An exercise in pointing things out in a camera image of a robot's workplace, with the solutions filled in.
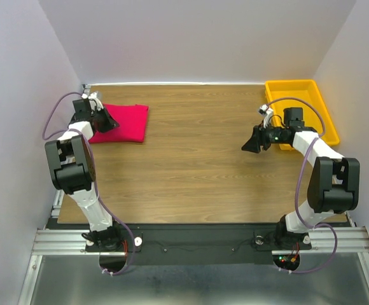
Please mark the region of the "red t shirt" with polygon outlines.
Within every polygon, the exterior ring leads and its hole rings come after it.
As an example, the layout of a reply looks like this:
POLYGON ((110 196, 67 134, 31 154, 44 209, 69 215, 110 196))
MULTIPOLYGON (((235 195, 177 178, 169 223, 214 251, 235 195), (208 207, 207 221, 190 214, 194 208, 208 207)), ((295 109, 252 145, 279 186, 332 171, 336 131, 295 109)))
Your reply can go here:
POLYGON ((111 117, 119 127, 106 133, 96 132, 89 140, 91 144, 107 142, 143 143, 146 135, 149 107, 147 105, 112 105, 105 104, 111 117))

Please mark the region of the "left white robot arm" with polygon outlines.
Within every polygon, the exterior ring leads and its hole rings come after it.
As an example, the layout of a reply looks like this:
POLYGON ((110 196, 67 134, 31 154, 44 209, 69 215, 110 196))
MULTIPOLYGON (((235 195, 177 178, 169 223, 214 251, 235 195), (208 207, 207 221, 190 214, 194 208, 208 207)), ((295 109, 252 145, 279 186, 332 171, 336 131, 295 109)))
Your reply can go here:
POLYGON ((88 140, 97 133, 119 127, 96 93, 73 101, 74 114, 67 130, 51 140, 44 136, 45 153, 54 187, 68 195, 82 210, 90 230, 82 237, 89 247, 114 252, 123 244, 119 225, 101 204, 96 188, 94 158, 88 140))

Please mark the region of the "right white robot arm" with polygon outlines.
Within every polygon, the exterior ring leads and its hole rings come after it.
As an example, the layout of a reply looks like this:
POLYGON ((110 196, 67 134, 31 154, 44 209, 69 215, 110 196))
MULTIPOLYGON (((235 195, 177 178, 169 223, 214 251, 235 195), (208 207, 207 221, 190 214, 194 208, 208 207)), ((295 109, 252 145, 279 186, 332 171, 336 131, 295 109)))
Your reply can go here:
POLYGON ((242 150, 260 153, 273 144, 289 144, 303 155, 304 165, 312 166, 306 200, 296 202, 294 212, 284 215, 274 231, 275 244, 288 248, 323 220, 357 207, 360 163, 334 151, 315 128, 306 126, 301 107, 285 109, 281 126, 270 123, 274 112, 268 105, 262 105, 259 112, 264 119, 254 126, 242 150))

